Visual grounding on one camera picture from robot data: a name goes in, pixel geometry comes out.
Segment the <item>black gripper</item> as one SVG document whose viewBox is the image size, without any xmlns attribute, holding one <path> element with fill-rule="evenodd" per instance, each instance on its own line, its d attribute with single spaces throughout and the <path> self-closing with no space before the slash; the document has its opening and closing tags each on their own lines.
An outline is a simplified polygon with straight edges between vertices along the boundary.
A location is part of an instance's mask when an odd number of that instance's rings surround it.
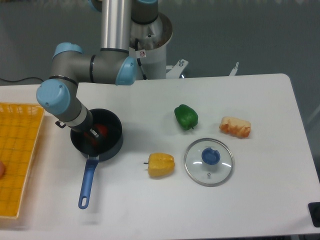
<svg viewBox="0 0 320 240">
<path fill-rule="evenodd" d="M 84 132 L 83 135 L 88 141 L 91 141 L 92 138 L 97 139 L 100 136 L 94 127 L 91 128 L 93 117 L 88 109 L 66 110 L 64 113 L 55 114 L 54 116 L 74 131 Z"/>
</svg>

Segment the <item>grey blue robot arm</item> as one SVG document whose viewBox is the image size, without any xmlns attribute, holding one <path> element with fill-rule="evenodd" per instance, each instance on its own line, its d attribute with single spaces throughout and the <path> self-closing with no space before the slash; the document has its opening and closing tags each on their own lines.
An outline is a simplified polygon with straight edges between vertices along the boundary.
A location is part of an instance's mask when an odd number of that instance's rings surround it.
<svg viewBox="0 0 320 240">
<path fill-rule="evenodd" d="M 130 86 L 136 80 L 140 61 L 130 55 L 131 26 L 152 24 L 159 16 L 156 0 L 91 0 L 101 12 L 101 45 L 98 55 L 84 55 L 77 44 L 57 45 L 50 77 L 36 92 L 38 103 L 76 132 L 94 139 L 102 137 L 92 113 L 77 99 L 80 82 Z"/>
</svg>

